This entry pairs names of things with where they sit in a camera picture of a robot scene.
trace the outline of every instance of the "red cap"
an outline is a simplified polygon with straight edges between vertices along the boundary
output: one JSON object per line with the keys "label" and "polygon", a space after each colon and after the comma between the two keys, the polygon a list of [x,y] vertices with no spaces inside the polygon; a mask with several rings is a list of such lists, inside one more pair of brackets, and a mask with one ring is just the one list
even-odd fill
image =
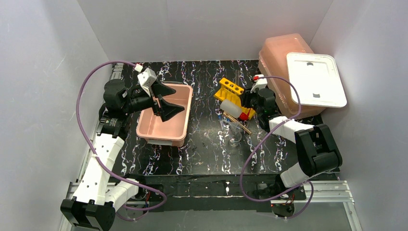
{"label": "red cap", "polygon": [[244,121],[248,120],[248,115],[242,112],[241,115],[240,115],[240,119],[244,120]]}

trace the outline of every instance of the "white lid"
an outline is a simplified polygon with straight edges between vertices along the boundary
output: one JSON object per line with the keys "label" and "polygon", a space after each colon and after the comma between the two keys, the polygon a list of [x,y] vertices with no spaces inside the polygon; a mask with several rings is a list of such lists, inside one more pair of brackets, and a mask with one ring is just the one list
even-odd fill
{"label": "white lid", "polygon": [[[344,107],[347,104],[336,61],[330,55],[291,52],[289,81],[296,88],[302,105]],[[292,100],[298,103],[291,88]]]}

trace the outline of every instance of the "wooden stick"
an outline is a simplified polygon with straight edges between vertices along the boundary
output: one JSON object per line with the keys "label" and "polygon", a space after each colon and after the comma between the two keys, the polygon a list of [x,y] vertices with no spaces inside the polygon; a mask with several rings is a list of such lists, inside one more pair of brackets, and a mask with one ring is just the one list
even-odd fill
{"label": "wooden stick", "polygon": [[[230,119],[232,122],[238,122],[237,119],[235,119],[234,117],[232,117],[230,114],[228,114],[228,113],[226,113],[226,112],[223,113],[223,116],[225,116],[226,118]],[[239,124],[239,126],[240,126],[242,129],[244,129],[244,131],[246,131],[249,135],[252,135],[252,132],[251,132],[249,129],[247,129],[244,125],[242,125],[241,123],[238,123],[238,124]]]}

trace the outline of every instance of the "translucent orange storage box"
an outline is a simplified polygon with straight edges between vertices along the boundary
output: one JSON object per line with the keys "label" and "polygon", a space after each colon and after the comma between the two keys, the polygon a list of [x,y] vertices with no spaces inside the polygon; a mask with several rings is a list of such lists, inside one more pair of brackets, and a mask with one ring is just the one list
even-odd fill
{"label": "translucent orange storage box", "polygon": [[[259,52],[259,70],[265,76],[280,76],[289,80],[286,55],[290,52],[313,53],[299,34],[268,38]],[[268,87],[275,92],[276,104],[282,114],[291,117],[297,113],[298,104],[291,98],[289,84],[279,79],[268,79]],[[302,112],[297,119],[320,114],[325,107],[302,105]]]}

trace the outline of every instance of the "floor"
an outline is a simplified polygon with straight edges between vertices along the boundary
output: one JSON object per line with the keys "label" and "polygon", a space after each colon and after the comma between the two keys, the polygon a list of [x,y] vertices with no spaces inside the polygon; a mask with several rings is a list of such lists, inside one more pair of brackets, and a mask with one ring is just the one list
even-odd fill
{"label": "floor", "polygon": [[255,211],[171,211],[151,213],[137,222],[115,219],[110,231],[351,231],[343,203],[311,203],[300,216],[288,221],[271,216]]}
{"label": "floor", "polygon": [[[197,61],[143,63],[156,72],[160,81],[177,81],[193,88],[187,137],[182,147],[147,144],[137,137],[139,113],[133,122],[122,153],[118,155],[113,171],[123,175],[213,175],[238,174],[243,163],[260,140],[266,135],[255,119],[247,122],[252,135],[245,134],[239,146],[231,147],[226,141],[228,125],[220,124],[220,101],[214,94],[225,77],[233,80],[239,70],[240,86],[252,85],[250,77],[259,74],[258,60]],[[137,84],[137,72],[125,66],[122,78],[126,87]],[[320,116],[303,119],[304,123],[322,123]],[[295,144],[278,136],[271,136],[254,155],[246,173],[277,174],[297,161]]]}

